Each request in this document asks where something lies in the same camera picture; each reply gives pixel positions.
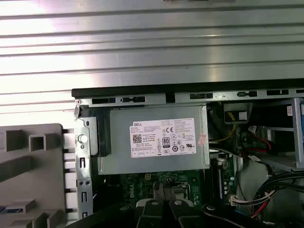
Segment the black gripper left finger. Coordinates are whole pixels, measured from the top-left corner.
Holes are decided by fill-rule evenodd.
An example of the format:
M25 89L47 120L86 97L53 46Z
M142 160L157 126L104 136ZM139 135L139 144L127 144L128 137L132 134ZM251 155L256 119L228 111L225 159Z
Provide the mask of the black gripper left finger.
M111 205L80 220L82 228L160 228L164 214L163 183L153 184L153 198L142 199L133 209L126 203Z

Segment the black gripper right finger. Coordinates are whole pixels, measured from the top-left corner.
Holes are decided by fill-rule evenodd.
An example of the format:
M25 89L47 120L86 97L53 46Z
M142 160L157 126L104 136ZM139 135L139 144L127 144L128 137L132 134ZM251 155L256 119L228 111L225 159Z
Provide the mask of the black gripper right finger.
M234 210L210 203L204 204L200 209L185 199L175 196L173 187L163 188L164 198L170 208L179 228L250 228L250 218Z

